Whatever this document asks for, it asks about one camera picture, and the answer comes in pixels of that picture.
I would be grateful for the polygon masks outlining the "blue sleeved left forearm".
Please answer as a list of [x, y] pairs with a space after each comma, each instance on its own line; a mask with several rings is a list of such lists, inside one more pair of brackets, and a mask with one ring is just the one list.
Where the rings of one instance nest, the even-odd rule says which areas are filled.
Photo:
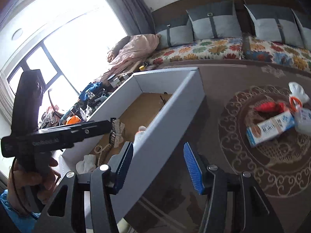
[[7, 188], [1, 194], [1, 226], [5, 232], [32, 232], [36, 224], [34, 217], [39, 218], [41, 213], [32, 212], [23, 215], [19, 213], [8, 199], [9, 193], [14, 193], [13, 188]]

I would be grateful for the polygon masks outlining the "person left hand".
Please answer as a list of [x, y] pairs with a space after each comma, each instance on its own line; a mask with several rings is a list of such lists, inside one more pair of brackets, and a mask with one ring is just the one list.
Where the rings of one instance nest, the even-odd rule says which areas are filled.
[[44, 188], [38, 192], [38, 199], [42, 204], [46, 204], [55, 189], [55, 173], [53, 167], [57, 167], [58, 162], [51, 157], [49, 162], [49, 173], [46, 179], [43, 179], [39, 173], [26, 172], [18, 164], [16, 160], [14, 162], [14, 167], [11, 168], [7, 189], [7, 199], [10, 205], [23, 216], [28, 215], [27, 211], [31, 212], [32, 209], [28, 204], [28, 199], [26, 197], [24, 187], [25, 186], [36, 186], [43, 185]]

